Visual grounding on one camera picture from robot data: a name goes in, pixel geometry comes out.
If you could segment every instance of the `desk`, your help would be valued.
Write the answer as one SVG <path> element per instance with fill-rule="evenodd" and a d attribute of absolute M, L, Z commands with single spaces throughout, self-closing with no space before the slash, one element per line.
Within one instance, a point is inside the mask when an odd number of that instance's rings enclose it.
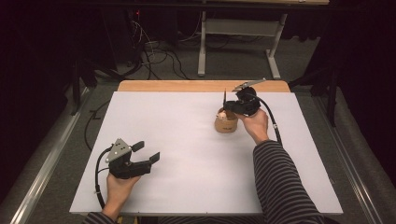
<path fill-rule="evenodd" d="M 271 4 L 309 4 L 309 5 L 328 5 L 329 0 L 220 0 L 220 2 L 243 2 L 243 3 L 271 3 Z M 206 65 L 206 34 L 221 35 L 262 35 L 271 36 L 273 43 L 270 49 L 265 51 L 271 74 L 274 79 L 280 79 L 274 58 L 276 48 L 285 26 L 287 14 L 282 14 L 279 21 L 240 21 L 224 19 L 207 19 L 206 12 L 202 12 L 201 22 L 201 47 L 198 59 L 198 76 L 205 75 Z"/>
<path fill-rule="evenodd" d="M 161 151 L 161 159 L 134 187 L 123 214 L 138 216 L 242 216 L 261 212 L 253 175 L 254 142 L 240 122 L 235 133 L 214 129 L 222 92 L 243 81 L 123 81 L 114 92 L 71 213 L 100 211 L 94 192 L 98 155 L 122 138 L 146 142 L 132 161 Z M 285 148 L 295 161 L 319 212 L 340 214 L 341 206 L 321 163 L 294 93 L 283 81 L 254 86 L 272 108 Z M 106 172 L 99 175 L 106 192 Z"/>

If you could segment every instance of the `brown cup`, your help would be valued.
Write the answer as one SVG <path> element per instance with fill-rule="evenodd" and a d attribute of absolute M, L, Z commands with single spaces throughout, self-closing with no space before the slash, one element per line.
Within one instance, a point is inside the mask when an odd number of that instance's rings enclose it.
<path fill-rule="evenodd" d="M 220 119 L 218 116 L 216 117 L 215 129 L 218 131 L 218 133 L 233 133 L 236 130 L 238 118 L 233 112 L 229 110 L 225 110 L 225 113 L 227 115 L 227 119 Z"/>

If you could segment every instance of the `white surface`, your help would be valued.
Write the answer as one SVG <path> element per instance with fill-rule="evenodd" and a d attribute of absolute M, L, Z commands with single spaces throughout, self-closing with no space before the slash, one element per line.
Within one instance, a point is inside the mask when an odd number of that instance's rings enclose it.
<path fill-rule="evenodd" d="M 294 160 L 303 184 L 319 212 L 342 209 L 323 167 L 293 93 L 259 92 L 270 106 L 284 148 Z M 128 145 L 145 141 L 132 161 L 160 160 L 135 185 L 123 212 L 144 215 L 243 215 L 261 212 L 257 199 L 252 151 L 254 142 L 241 121 L 235 133 L 217 133 L 216 113 L 223 92 L 116 91 L 106 112 L 71 213 L 100 211 L 94 192 L 94 169 L 99 154 L 117 138 Z M 236 100 L 229 92 L 228 100 Z M 269 135 L 276 139 L 272 126 Z M 105 168 L 105 158 L 101 168 Z M 106 200 L 106 175 L 99 175 Z"/>

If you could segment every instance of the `striped sleeve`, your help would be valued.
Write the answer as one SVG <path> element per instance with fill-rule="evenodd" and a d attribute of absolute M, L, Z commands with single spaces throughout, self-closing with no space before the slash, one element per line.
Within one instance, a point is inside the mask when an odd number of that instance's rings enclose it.
<path fill-rule="evenodd" d="M 257 145 L 253 161 L 257 194 L 268 224 L 324 223 L 294 162 L 278 142 L 269 140 Z"/>
<path fill-rule="evenodd" d="M 83 224 L 114 224 L 114 222 L 110 217 L 107 217 L 105 214 L 100 212 L 91 212 L 89 213 L 84 221 Z"/>

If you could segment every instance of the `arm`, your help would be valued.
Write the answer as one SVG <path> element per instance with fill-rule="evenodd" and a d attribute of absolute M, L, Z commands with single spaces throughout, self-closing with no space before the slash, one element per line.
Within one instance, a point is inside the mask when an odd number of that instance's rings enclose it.
<path fill-rule="evenodd" d="M 107 176 L 107 200 L 101 213 L 89 213 L 83 223 L 115 223 L 120 211 L 128 200 L 134 184 L 140 176 L 130 179 L 117 179 L 114 175 Z"/>
<path fill-rule="evenodd" d="M 269 140 L 266 113 L 259 109 L 251 117 L 236 116 L 257 145 L 253 151 L 254 175 L 267 223 L 323 223 L 289 154 L 278 142 Z"/>

